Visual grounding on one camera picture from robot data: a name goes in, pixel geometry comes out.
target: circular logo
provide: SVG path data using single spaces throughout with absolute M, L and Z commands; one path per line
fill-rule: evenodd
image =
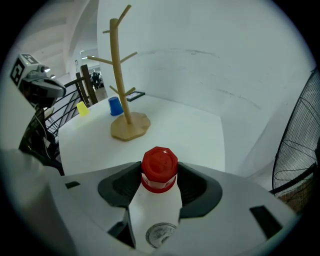
M 145 239 L 153 248 L 159 248 L 176 230 L 170 223 L 158 223 L 148 229 Z

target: cable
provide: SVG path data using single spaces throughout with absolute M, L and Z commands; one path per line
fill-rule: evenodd
M 36 117 L 36 115 L 34 115 L 34 117 L 35 117 L 35 119 L 39 122 L 39 124 L 41 125 L 41 127 L 42 127 L 42 129 L 43 129 L 43 131 L 44 131 L 44 136 L 45 136 L 44 149 L 45 149 L 45 153 L 46 153 L 46 155 L 48 156 L 48 158 L 51 159 L 50 156 L 49 156 L 49 154 L 48 154 L 47 146 L 46 146 L 46 141 L 47 141 L 47 133 L 46 133 L 46 130 L 45 130 L 44 126 L 42 125 L 42 123 L 40 122 L 40 120 L 38 119 L 38 117 Z

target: ceiling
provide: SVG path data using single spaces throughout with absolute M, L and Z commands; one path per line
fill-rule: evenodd
M 15 42 L 19 52 L 32 54 L 39 62 L 51 68 L 48 76 L 56 78 L 67 75 L 65 51 L 68 38 L 77 26 L 75 21 L 91 0 L 51 0 L 45 4 L 25 25 Z M 81 50 L 97 48 L 97 11 L 84 17 L 84 32 L 77 39 Z

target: wooden post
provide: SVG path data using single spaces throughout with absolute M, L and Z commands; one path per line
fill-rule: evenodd
M 76 79 L 80 79 L 81 78 L 81 75 L 79 72 L 77 72 L 75 74 L 76 76 Z M 79 88 L 80 88 L 80 92 L 82 94 L 82 97 L 83 97 L 83 100 L 84 100 L 84 103 L 88 104 L 89 103 L 89 100 L 88 100 L 88 97 L 87 97 L 87 94 L 86 94 L 86 91 L 85 91 L 85 88 L 84 88 L 84 84 L 82 83 L 82 81 L 78 82 L 78 85 L 79 85 Z
M 119 54 L 119 43 L 118 43 L 118 19 L 110 19 L 110 48 L 111 48 L 111 59 L 114 72 L 114 78 L 116 88 L 119 94 L 119 99 L 122 105 L 123 113 L 125 116 L 126 123 L 132 124 L 132 119 L 128 107 L 128 101 L 126 99 L 126 92 L 124 87 L 124 81 L 122 78 L 120 54 Z
M 87 92 L 89 94 L 89 97 L 91 99 L 91 103 L 94 105 L 94 104 L 98 103 L 98 100 L 97 100 L 94 88 L 93 88 L 91 80 L 90 80 L 88 66 L 87 65 L 82 65 L 81 66 L 81 71 L 82 71 L 82 75 L 83 75 L 83 78 L 84 78 L 84 83 L 85 83 L 86 90 L 87 90 Z

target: wooden railing post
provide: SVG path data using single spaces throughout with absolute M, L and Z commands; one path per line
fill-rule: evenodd
M 77 79 L 80 79 L 81 78 L 81 75 L 80 73 L 76 73 L 76 78 Z M 84 88 L 84 84 L 82 83 L 82 81 L 79 81 L 78 82 L 78 85 L 79 85 L 79 88 L 80 88 L 80 92 L 82 94 L 82 97 L 83 97 L 83 100 L 84 100 L 84 103 L 88 104 L 89 103 L 89 100 L 88 100 L 88 97 L 87 97 L 87 94 L 86 94 L 86 90 Z
M 90 80 L 88 66 L 82 65 L 81 71 L 82 71 L 82 75 L 84 78 L 84 84 L 85 84 L 86 90 L 87 90 L 89 97 L 91 99 L 91 103 L 94 105 L 94 104 L 98 103 L 98 100 L 97 100 L 94 88 L 93 88 L 91 80 Z

